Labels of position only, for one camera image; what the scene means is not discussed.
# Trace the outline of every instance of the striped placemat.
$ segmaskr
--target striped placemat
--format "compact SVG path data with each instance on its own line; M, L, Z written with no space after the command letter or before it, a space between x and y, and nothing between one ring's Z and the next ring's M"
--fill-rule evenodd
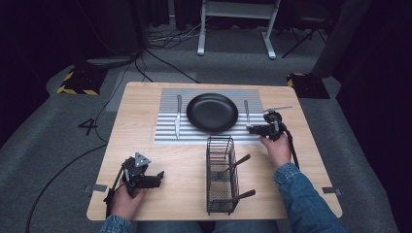
M154 138L156 144L206 145L210 133L195 128L186 116L186 110L190 100L203 93L222 94L232 100L238 109L239 118L236 124L232 128L219 133L220 135L230 135L235 144L258 143L258 135L250 135L246 130L247 118L244 105L244 101L248 100L251 125L266 124L263 119L263 106L257 90L164 88L161 92L160 109L157 116ZM177 95L179 94L182 95L182 110L180 139L177 140L175 134L175 118L178 110Z

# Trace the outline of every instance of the person's right hand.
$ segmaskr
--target person's right hand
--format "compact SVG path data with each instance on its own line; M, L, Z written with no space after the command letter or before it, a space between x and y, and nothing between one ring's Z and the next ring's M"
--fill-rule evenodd
M113 198L111 215L132 220L147 192L147 189L136 188L133 197L131 197L127 192L126 184L123 183L123 180L120 180L120 187Z
M291 149L289 148L288 137L285 134L282 134L276 141L264 137L259 139L266 146L269 159L276 170L285 163L291 162Z

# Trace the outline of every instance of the denim sleeve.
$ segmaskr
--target denim sleeve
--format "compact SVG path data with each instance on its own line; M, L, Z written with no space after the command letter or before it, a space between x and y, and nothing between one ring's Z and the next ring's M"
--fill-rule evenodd
M129 220L120 216L108 216L104 222L100 233L128 233L131 230Z
M346 232L309 179L292 163L273 176L283 197L293 232Z

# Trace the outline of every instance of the metal stand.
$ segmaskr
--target metal stand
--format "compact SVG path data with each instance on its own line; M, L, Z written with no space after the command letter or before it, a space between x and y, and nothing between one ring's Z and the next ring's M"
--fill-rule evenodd
M270 42L270 34L272 33L273 23L275 22L278 13L280 0L274 5L270 4L249 4L249 3L233 3L233 2L213 2L203 0L201 28L199 36L199 44L197 47L197 55L204 55L206 41L206 16L211 17L247 17L247 18L262 18L269 19L267 31L262 32L264 44L266 45L267 53L270 59L276 58L275 50Z

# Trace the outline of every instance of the knife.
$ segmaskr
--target knife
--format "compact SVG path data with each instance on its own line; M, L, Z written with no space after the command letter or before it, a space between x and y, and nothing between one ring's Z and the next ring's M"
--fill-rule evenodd
M178 95L178 113L176 115L175 119L175 134L176 138L179 140L179 134L180 134L180 114L181 114L181 109L182 109L182 95Z
M247 100L245 100L244 103L245 103L245 110L246 110L246 120L248 121L246 123L246 128L248 129L249 127L252 127L251 120L249 119L249 105L248 105Z

